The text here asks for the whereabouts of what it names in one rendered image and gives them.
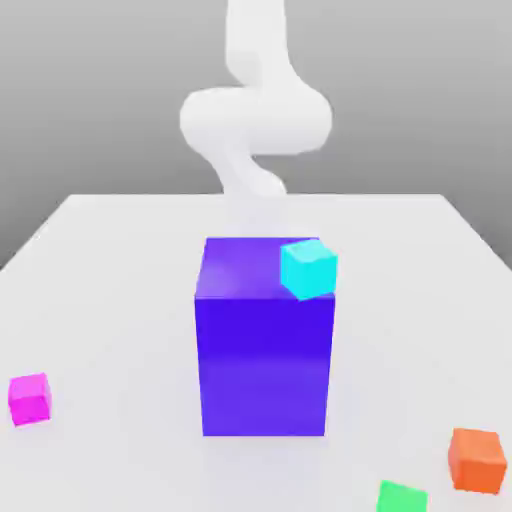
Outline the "small orange cube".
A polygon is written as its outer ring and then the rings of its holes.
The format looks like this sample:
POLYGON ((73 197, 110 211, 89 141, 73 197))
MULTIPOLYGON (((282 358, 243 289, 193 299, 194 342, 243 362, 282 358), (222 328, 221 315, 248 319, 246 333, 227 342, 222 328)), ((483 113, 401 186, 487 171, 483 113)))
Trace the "small orange cube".
POLYGON ((448 449, 448 465, 456 490, 497 495, 507 460, 496 432, 454 428, 448 449))

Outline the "small green cube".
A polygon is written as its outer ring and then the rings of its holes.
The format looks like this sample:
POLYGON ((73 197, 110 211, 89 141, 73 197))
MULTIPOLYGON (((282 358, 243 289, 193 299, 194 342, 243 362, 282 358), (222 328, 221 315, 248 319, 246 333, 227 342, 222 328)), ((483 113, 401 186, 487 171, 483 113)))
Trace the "small green cube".
POLYGON ((427 512, 428 494, 389 480, 382 480, 376 512, 427 512))

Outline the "small cyan cube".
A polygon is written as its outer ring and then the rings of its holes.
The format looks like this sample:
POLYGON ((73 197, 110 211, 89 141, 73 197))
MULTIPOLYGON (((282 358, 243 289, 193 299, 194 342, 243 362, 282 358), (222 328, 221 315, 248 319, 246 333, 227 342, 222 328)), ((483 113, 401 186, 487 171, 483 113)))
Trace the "small cyan cube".
POLYGON ((316 238, 280 248, 280 282, 299 301, 333 294, 337 266, 338 255, 316 238))

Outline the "large purple box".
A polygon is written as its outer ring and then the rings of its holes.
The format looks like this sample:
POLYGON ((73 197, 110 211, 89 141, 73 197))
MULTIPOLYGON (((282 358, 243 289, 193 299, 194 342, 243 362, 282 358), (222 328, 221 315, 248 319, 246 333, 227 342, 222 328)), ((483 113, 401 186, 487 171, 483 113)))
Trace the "large purple box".
POLYGON ((204 435, 324 434, 335 292, 299 301, 280 282, 280 248, 305 239, 206 239, 194 296, 204 435))

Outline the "small magenta cube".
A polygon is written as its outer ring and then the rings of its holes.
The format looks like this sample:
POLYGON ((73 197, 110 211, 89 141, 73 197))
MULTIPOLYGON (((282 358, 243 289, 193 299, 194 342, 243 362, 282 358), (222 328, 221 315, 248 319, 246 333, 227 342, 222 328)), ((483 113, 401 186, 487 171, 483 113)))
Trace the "small magenta cube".
POLYGON ((52 394, 47 375, 38 373, 11 378, 8 405, 16 427, 49 420, 52 394))

